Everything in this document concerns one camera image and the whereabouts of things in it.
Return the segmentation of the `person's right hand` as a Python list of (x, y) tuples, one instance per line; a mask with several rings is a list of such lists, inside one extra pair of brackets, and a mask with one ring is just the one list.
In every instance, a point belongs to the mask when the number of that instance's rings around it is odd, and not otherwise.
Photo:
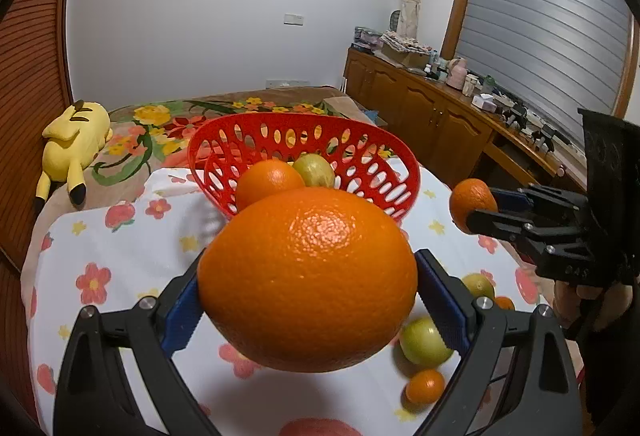
[(596, 331), (620, 318), (634, 298), (634, 288), (620, 283), (603, 289), (555, 281), (553, 291), (553, 309), (564, 328), (584, 319), (587, 328)]

